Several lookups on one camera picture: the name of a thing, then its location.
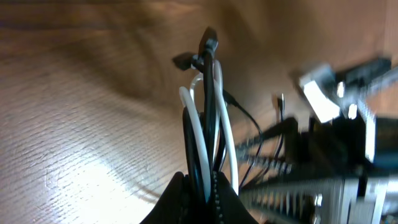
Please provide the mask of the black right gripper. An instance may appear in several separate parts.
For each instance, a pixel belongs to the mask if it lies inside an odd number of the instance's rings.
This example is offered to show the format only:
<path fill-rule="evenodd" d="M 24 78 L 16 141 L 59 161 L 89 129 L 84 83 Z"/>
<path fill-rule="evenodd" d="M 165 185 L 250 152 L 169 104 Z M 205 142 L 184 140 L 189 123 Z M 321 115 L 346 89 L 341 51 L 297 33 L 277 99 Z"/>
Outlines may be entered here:
<path fill-rule="evenodd" d="M 294 116 L 257 132 L 242 122 L 234 125 L 238 173 L 249 166 L 285 173 L 286 183 L 258 185 L 239 193 L 244 206 L 274 223 L 339 223 L 342 180 L 365 179 L 376 173 L 366 158 L 366 124 L 336 118 L 331 123 L 310 119 L 299 130 Z"/>

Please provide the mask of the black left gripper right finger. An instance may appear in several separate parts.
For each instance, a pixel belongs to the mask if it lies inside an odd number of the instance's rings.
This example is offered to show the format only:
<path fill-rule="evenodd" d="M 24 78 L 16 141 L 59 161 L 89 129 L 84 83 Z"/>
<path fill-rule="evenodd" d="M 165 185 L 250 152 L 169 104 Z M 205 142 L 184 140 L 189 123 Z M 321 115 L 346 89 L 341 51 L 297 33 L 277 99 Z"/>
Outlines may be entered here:
<path fill-rule="evenodd" d="M 214 224 L 258 224 L 222 172 L 211 175 L 211 217 Z"/>

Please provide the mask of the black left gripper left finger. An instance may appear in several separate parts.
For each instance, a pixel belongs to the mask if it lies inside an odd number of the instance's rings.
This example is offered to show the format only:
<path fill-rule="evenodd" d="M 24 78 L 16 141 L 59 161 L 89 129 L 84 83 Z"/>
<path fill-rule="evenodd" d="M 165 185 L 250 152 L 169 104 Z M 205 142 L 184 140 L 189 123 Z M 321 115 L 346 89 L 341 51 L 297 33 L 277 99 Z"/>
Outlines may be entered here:
<path fill-rule="evenodd" d="M 182 172 L 176 172 L 141 224 L 188 224 L 192 218 L 188 179 Z"/>

